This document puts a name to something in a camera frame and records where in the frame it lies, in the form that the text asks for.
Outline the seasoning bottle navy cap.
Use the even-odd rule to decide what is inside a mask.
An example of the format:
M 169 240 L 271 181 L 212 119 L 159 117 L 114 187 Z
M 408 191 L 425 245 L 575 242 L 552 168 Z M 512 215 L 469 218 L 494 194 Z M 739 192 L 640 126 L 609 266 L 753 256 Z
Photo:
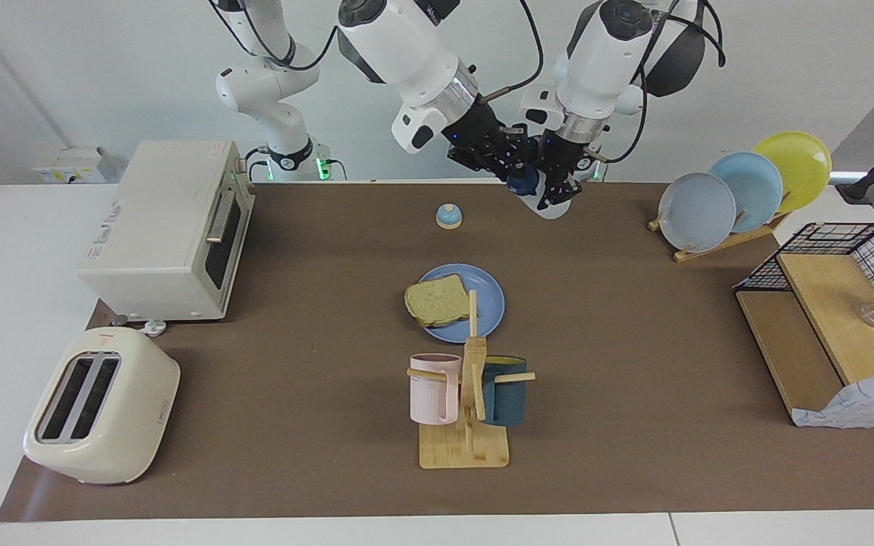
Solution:
M 571 200 L 551 204 L 545 197 L 545 174 L 532 165 L 525 165 L 523 177 L 508 177 L 506 186 L 530 210 L 545 220 L 556 220 L 571 207 Z

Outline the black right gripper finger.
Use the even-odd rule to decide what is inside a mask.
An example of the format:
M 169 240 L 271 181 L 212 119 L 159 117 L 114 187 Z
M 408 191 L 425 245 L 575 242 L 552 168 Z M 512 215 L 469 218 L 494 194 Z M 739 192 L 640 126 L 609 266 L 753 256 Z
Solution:
M 508 190 L 520 190 L 520 166 L 510 165 L 510 163 L 489 163 L 483 166 L 483 170 L 505 183 Z

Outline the yellow plate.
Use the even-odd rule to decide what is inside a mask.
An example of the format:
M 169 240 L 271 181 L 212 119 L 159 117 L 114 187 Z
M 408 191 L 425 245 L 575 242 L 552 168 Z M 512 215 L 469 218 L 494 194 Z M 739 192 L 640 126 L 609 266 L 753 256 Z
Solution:
M 808 206 L 828 186 L 832 156 L 823 142 L 803 131 L 784 131 L 767 136 L 752 151 L 777 167 L 781 175 L 781 200 L 776 214 Z

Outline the brown table mat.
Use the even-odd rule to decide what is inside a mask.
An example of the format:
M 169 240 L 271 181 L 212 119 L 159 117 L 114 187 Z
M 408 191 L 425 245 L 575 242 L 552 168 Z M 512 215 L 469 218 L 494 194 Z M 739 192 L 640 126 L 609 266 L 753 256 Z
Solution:
M 498 184 L 260 184 L 228 315 L 173 325 L 155 462 L 88 486 L 21 462 L 0 521 L 874 509 L 874 428 L 791 424 L 733 287 L 772 237 L 677 264 L 660 184 L 593 184 L 545 221 Z M 447 231 L 437 208 L 464 212 Z M 506 299 L 537 375 L 505 469 L 424 470 L 404 307 L 440 264 Z

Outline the wooden mug tree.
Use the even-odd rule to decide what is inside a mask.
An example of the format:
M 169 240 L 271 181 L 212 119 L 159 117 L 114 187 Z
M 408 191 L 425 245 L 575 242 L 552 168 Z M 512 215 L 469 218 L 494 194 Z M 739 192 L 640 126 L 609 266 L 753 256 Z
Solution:
M 469 331 L 458 380 L 443 371 L 410 367 L 411 378 L 439 381 L 458 393 L 458 420 L 448 425 L 420 425 L 419 464 L 422 469 L 502 469 L 510 462 L 507 429 L 489 425 L 483 403 L 483 369 L 488 356 L 486 338 L 479 335 L 476 290 L 469 290 Z

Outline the wooden plate rack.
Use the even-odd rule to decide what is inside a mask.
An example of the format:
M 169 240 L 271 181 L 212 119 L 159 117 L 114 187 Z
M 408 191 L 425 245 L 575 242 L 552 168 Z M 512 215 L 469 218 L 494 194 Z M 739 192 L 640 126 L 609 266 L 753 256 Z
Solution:
M 708 249 L 708 251 L 703 252 L 691 252 L 690 245 L 684 246 L 683 249 L 673 253 L 673 260 L 677 263 L 689 262 L 691 259 L 700 258 L 700 256 L 707 256 L 709 253 L 715 253 L 718 251 L 722 251 L 722 249 L 731 248 L 731 246 L 737 246 L 739 244 L 744 244 L 746 242 L 755 240 L 760 237 L 764 237 L 770 235 L 775 232 L 775 229 L 779 227 L 779 225 L 786 221 L 788 217 L 790 217 L 791 213 L 784 213 L 775 215 L 775 217 L 763 224 L 762 227 L 758 227 L 757 229 L 753 229 L 753 231 L 747 231 L 742 233 L 731 233 L 721 242 L 721 244 L 715 246 L 713 249 Z

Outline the pale grey plate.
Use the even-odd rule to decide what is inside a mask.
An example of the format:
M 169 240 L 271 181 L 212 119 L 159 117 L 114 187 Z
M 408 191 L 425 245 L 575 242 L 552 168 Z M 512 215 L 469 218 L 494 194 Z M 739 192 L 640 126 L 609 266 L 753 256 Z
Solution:
M 659 230 L 679 251 L 711 251 L 732 232 L 736 217 L 732 191 L 708 173 L 678 177 L 659 201 Z

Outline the pink ribbed mug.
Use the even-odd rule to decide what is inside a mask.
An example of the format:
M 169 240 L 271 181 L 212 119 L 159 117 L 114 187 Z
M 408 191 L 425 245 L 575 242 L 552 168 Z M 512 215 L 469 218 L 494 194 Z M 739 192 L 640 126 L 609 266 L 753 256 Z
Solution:
M 446 353 L 418 353 L 410 357 L 409 367 L 441 376 L 440 380 L 410 377 L 410 419 L 421 425 L 454 424 L 459 417 L 462 358 Z

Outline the slice of bread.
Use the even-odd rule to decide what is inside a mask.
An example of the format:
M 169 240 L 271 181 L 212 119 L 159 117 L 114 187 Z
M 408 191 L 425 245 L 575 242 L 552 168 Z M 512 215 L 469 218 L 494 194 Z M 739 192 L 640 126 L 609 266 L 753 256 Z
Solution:
M 458 274 L 425 280 L 404 290 L 404 304 L 424 328 L 470 319 L 470 300 Z

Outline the wooden shelf box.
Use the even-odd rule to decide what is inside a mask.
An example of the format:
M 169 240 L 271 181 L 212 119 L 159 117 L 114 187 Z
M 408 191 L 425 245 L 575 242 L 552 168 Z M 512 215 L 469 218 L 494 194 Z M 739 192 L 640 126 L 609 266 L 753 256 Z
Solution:
M 735 296 L 798 428 L 873 428 L 874 284 L 851 255 L 778 253 Z M 762 286 L 756 287 L 756 281 Z

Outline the cream two-slot toaster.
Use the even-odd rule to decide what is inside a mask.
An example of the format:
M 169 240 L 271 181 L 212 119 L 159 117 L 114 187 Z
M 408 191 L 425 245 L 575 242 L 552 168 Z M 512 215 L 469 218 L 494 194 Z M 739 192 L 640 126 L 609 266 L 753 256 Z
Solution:
M 88 329 L 46 384 L 24 455 L 82 483 L 135 481 L 155 459 L 180 379 L 179 363 L 141 331 Z

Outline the white power socket box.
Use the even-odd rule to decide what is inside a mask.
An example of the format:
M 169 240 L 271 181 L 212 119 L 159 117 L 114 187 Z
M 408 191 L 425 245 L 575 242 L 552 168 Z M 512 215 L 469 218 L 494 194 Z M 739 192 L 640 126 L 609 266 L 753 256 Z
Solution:
M 117 184 L 121 176 L 100 146 L 43 149 L 31 170 L 44 184 Z

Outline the blue round plate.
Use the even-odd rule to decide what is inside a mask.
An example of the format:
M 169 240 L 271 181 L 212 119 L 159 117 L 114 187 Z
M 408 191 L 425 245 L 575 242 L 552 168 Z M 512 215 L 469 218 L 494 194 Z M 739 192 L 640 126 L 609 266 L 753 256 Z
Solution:
M 461 277 L 465 290 L 476 290 L 476 323 L 478 333 L 489 336 L 500 325 L 505 315 L 505 294 L 495 277 L 473 264 L 442 264 L 428 271 L 420 280 L 429 281 L 447 275 Z M 464 344 L 470 332 L 467 319 L 442 326 L 424 326 L 429 335 L 451 344 Z

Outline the dark teal mug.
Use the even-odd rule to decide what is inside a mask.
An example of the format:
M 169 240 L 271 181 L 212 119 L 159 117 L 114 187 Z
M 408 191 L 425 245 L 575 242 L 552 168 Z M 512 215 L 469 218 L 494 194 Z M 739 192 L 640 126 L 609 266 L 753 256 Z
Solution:
M 518 426 L 525 419 L 524 381 L 496 383 L 499 376 L 527 372 L 527 361 L 523 357 L 488 355 L 483 366 L 482 393 L 485 405 L 483 424 L 495 426 Z

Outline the light blue plate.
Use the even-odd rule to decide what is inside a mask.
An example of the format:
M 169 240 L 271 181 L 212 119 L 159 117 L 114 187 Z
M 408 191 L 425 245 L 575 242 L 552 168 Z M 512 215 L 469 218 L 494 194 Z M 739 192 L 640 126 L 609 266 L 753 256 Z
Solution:
M 783 183 L 776 166 L 755 152 L 736 152 L 719 159 L 708 173 L 731 190 L 736 212 L 733 233 L 746 233 L 767 224 L 781 205 Z

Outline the white toaster oven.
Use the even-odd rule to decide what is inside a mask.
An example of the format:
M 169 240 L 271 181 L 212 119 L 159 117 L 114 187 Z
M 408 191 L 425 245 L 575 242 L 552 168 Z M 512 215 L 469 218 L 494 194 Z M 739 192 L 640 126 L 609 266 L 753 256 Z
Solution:
M 255 201 L 233 141 L 143 141 L 77 276 L 131 322 L 222 319 Z

